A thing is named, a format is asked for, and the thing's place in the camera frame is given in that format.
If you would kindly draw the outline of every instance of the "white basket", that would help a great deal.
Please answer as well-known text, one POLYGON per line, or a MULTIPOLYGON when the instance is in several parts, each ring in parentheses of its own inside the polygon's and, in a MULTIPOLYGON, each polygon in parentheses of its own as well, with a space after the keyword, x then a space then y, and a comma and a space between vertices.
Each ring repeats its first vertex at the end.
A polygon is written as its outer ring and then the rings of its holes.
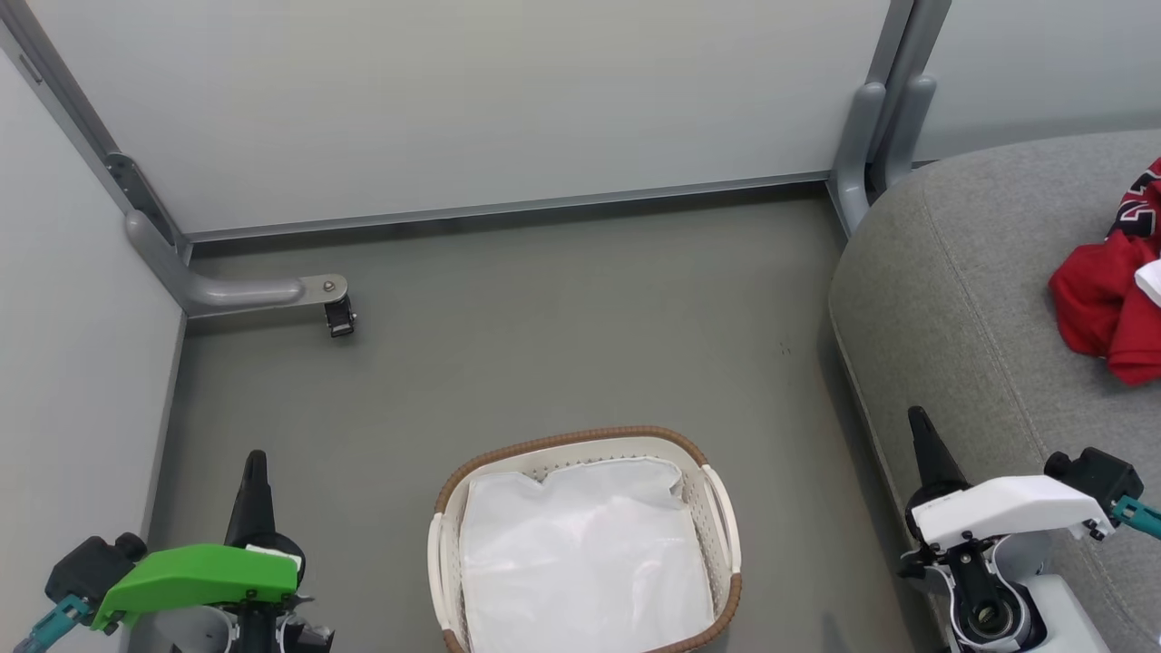
POLYGON ((427 531, 427 580, 435 618, 452 653, 471 652, 460 571, 460 524, 471 479, 520 472, 543 481, 553 469, 580 462, 649 455, 676 464, 683 473, 682 500, 690 505, 706 561, 714 623, 706 631, 649 653, 683 653, 705 646, 729 625, 742 596, 742 550, 726 486, 706 457, 685 437, 657 426, 598 429, 555 436, 476 457, 452 474, 435 502, 427 531))

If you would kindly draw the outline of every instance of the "gray floor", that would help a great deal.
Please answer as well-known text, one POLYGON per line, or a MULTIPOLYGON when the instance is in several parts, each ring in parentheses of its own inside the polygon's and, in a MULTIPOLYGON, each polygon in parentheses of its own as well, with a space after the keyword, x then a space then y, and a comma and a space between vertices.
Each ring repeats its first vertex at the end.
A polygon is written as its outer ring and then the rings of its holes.
MULTIPOLYGON (((280 530, 309 557, 304 612, 337 652, 435 653, 425 538, 447 476, 546 435, 659 424, 706 452, 742 529, 742 604, 713 651, 937 650, 892 576, 906 543, 825 320, 843 243, 829 203, 657 208, 197 260, 345 274, 359 330, 331 340, 313 310, 192 329, 150 545, 219 541, 246 452, 265 449, 280 530)), ((134 648, 165 650, 149 639, 134 648)))

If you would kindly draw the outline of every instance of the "white plastic bag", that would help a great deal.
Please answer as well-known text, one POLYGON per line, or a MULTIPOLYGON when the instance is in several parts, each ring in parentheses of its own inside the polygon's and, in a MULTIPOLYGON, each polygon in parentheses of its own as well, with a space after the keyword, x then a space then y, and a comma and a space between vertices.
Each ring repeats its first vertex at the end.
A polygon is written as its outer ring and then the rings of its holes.
POLYGON ((682 471, 627 458, 471 481, 460 531, 473 653, 641 653, 713 623, 682 471))

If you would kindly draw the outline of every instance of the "white wall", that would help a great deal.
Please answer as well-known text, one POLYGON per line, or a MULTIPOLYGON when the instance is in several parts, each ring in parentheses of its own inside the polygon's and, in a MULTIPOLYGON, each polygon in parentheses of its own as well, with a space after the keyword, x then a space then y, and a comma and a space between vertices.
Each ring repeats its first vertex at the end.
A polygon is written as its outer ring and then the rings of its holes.
POLYGON ((889 0, 30 5, 195 232, 828 171, 889 0))
MULTIPOLYGON (((0 150, 0 633, 12 647, 51 608, 53 564, 89 534, 142 529, 181 311, 2 52, 0 150)), ((118 640, 74 630, 53 651, 118 640)))
POLYGON ((916 160, 1161 127, 1159 34, 1156 0, 954 0, 916 160))

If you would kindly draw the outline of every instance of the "gray sofa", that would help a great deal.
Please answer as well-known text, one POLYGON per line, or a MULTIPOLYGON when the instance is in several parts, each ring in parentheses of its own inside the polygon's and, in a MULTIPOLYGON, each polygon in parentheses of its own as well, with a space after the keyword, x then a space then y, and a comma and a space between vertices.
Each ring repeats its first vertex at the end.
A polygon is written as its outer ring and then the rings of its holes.
MULTIPOLYGON (((1161 382, 1125 387, 1069 351, 1046 287, 1073 247, 1104 237, 1158 157, 1161 131, 1023 143, 923 167, 871 208, 830 310, 900 510, 920 486, 913 404, 969 481, 1037 474, 1053 451, 1091 445, 1133 462, 1142 500, 1161 503, 1161 382)), ((1054 539, 1051 569, 1110 650, 1161 648, 1161 541, 1128 529, 1054 539)))

